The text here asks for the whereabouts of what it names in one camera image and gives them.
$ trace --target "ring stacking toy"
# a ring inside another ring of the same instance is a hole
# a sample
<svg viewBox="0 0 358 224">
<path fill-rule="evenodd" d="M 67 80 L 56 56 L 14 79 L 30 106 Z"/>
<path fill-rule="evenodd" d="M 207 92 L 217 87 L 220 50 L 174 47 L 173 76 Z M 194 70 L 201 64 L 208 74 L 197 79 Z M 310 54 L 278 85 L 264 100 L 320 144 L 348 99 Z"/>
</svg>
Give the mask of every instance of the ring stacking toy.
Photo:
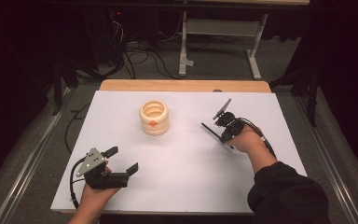
<svg viewBox="0 0 358 224">
<path fill-rule="evenodd" d="M 160 135 L 167 132 L 169 123 L 168 107 L 161 101 L 149 101 L 139 109 L 142 128 L 145 133 Z"/>
</svg>

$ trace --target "white table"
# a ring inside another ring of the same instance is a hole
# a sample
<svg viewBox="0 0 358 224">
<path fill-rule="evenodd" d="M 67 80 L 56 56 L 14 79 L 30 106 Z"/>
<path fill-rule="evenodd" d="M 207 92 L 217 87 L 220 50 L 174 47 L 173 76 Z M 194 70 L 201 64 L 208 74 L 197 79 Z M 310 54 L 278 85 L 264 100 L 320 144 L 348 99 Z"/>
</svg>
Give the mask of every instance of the white table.
<svg viewBox="0 0 358 224">
<path fill-rule="evenodd" d="M 105 151 L 115 172 L 136 162 L 139 171 L 105 207 L 115 214 L 250 214 L 246 198 L 254 174 L 246 154 L 222 145 L 207 132 L 217 133 L 212 117 L 232 99 L 227 111 L 247 118 L 265 133 L 279 160 L 306 172 L 298 157 L 277 98 L 273 93 L 205 91 L 97 91 L 51 209 L 75 212 L 70 202 L 69 174 L 92 147 Z M 170 109 L 170 129 L 161 136 L 141 129 L 138 111 L 149 100 Z M 74 184 L 77 198 L 83 183 Z"/>
</svg>

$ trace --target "black curtain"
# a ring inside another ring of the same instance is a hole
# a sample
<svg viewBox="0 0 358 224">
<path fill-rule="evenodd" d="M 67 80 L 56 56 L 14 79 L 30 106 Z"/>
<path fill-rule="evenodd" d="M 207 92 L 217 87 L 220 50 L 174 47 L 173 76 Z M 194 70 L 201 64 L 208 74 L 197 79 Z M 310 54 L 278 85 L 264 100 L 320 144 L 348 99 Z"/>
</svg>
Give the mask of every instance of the black curtain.
<svg viewBox="0 0 358 224">
<path fill-rule="evenodd" d="M 48 101 L 53 62 L 37 13 L 31 1 L 0 1 L 0 167 Z"/>
<path fill-rule="evenodd" d="M 358 158 L 358 1 L 321 4 L 337 8 L 337 12 L 312 18 L 286 75 L 317 62 L 319 86 Z M 287 84 L 304 81 L 304 75 Z"/>
</svg>

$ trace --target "finger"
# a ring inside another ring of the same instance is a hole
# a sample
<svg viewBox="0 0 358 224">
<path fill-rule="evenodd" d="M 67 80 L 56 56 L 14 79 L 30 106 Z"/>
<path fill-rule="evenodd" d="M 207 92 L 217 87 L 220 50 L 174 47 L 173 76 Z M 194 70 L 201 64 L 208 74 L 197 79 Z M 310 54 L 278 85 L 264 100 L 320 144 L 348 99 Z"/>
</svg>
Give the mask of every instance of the finger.
<svg viewBox="0 0 358 224">
<path fill-rule="evenodd" d="M 106 171 L 107 173 L 112 173 L 112 169 L 110 169 L 110 168 L 107 167 L 107 166 L 105 166 L 105 171 Z"/>
</svg>

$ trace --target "human hand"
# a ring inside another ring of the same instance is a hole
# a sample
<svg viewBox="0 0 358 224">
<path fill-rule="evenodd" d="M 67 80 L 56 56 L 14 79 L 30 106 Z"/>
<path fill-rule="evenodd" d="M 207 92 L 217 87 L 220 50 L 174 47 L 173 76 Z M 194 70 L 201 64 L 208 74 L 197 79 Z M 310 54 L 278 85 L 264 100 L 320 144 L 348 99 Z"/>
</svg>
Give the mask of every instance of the human hand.
<svg viewBox="0 0 358 224">
<path fill-rule="evenodd" d="M 109 173 L 112 172 L 107 166 L 105 167 L 105 170 Z M 80 205 L 69 223 L 94 223 L 105 208 L 109 199 L 119 190 L 120 188 L 92 189 L 90 185 L 85 183 Z"/>
<path fill-rule="evenodd" d="M 248 125 L 245 125 L 240 134 L 229 140 L 227 145 L 245 153 L 249 153 L 252 149 L 266 148 L 260 136 Z"/>
</svg>

